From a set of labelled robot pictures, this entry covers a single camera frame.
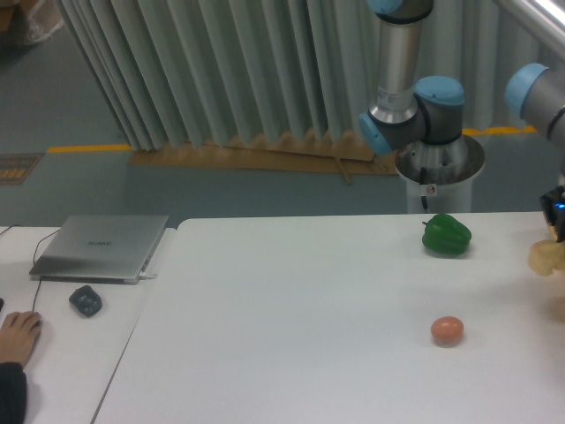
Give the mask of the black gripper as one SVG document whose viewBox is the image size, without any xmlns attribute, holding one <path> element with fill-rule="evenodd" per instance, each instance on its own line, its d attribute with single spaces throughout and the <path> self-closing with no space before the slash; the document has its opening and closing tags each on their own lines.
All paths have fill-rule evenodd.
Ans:
<svg viewBox="0 0 565 424">
<path fill-rule="evenodd" d="M 546 224 L 555 227 L 557 243 L 564 241 L 564 186 L 558 185 L 553 190 L 544 193 L 539 198 L 539 203 L 546 220 Z"/>
</svg>

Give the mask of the black-sleeved forearm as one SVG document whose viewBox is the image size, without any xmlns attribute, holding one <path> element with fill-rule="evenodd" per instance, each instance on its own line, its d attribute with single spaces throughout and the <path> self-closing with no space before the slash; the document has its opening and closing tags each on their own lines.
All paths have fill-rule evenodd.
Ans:
<svg viewBox="0 0 565 424">
<path fill-rule="evenodd" d="M 19 363 L 1 364 L 1 422 L 22 424 L 26 417 L 27 379 Z"/>
</svg>

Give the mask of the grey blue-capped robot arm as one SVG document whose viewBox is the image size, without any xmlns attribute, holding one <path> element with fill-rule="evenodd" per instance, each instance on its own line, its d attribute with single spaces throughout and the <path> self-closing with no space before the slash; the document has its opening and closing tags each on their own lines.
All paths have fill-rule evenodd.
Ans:
<svg viewBox="0 0 565 424">
<path fill-rule="evenodd" d="M 463 135 L 464 91 L 444 76 L 414 82 L 422 24 L 433 1 L 367 1 L 381 21 L 377 94 L 359 127 L 377 155 L 400 150 L 395 167 L 407 186 L 408 212 L 471 211 L 473 179 L 485 153 Z M 564 2 L 495 1 L 564 62 Z M 511 110 L 564 150 L 564 71 L 527 64 L 505 88 Z M 557 188 L 540 198 L 546 222 L 564 241 L 564 160 Z"/>
</svg>

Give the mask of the person's hand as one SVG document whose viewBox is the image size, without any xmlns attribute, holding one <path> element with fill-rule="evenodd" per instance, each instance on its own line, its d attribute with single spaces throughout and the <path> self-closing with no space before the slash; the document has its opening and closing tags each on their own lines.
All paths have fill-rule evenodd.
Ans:
<svg viewBox="0 0 565 424">
<path fill-rule="evenodd" d="M 34 311 L 12 312 L 1 326 L 1 362 L 15 362 L 25 367 L 30 360 L 36 340 L 27 335 L 26 322 Z"/>
</svg>

